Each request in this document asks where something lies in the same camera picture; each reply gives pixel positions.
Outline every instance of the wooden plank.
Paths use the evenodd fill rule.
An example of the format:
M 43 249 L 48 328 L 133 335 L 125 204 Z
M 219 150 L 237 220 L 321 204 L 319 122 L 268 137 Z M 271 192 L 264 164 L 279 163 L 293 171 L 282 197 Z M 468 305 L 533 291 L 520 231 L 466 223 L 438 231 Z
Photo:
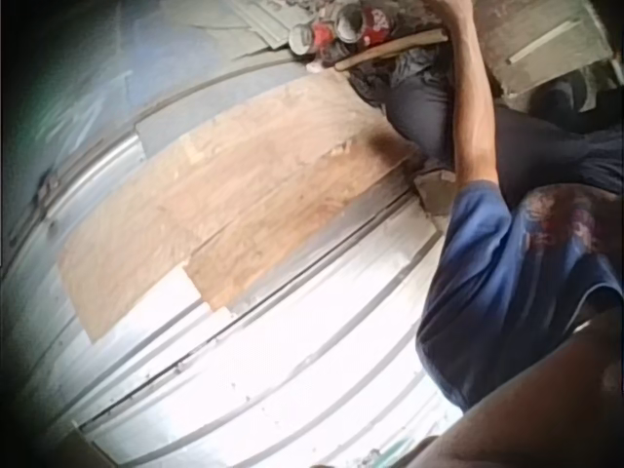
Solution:
M 191 257 L 188 276 L 212 309 L 228 305 L 411 153 L 389 126 L 362 133 L 220 231 Z
M 348 138 L 386 125 L 338 73 L 306 76 L 182 137 L 109 196 L 58 257 L 91 340 L 216 233 Z

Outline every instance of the short sleeve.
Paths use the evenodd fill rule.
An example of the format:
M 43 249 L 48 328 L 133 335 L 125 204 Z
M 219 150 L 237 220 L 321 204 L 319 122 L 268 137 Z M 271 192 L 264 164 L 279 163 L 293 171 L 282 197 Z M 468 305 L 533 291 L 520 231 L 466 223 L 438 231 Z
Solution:
M 491 390 L 484 372 L 515 282 L 511 226 L 495 184 L 473 182 L 457 194 L 418 330 L 424 367 L 463 410 Z

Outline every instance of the corrugated metal wall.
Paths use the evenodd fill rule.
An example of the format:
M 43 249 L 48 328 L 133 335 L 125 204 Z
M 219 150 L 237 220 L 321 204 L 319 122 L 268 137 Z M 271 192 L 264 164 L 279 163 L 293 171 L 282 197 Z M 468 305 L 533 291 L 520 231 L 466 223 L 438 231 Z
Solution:
M 120 466 L 360 466 L 457 418 L 414 350 L 443 239 L 400 170 L 229 308 L 179 267 L 91 343 L 54 258 L 143 159 L 113 148 L 3 282 L 3 390 L 43 453 L 78 430 Z

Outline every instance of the person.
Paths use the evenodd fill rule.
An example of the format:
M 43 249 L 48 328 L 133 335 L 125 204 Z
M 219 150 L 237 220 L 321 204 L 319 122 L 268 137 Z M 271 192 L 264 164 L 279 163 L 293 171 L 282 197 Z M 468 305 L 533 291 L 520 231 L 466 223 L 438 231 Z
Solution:
M 416 348 L 465 414 L 401 466 L 624 466 L 621 140 L 617 154 L 613 133 L 495 109 L 471 0 L 426 3 L 450 33 L 454 111 L 407 80 L 386 112 L 426 155 L 454 156 Z

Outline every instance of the tool handle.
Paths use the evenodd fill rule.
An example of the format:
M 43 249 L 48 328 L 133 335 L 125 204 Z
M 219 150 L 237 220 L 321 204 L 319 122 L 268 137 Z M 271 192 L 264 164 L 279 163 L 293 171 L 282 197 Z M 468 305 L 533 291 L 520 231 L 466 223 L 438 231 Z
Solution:
M 416 34 L 386 42 L 379 46 L 360 52 L 355 56 L 341 60 L 334 65 L 334 68 L 337 71 L 346 71 L 364 61 L 378 59 L 384 56 L 394 56 L 409 49 L 413 49 L 414 47 L 439 44 L 441 42 L 447 42 L 448 39 L 449 37 L 443 29 L 432 29 L 430 31 L 417 32 Z

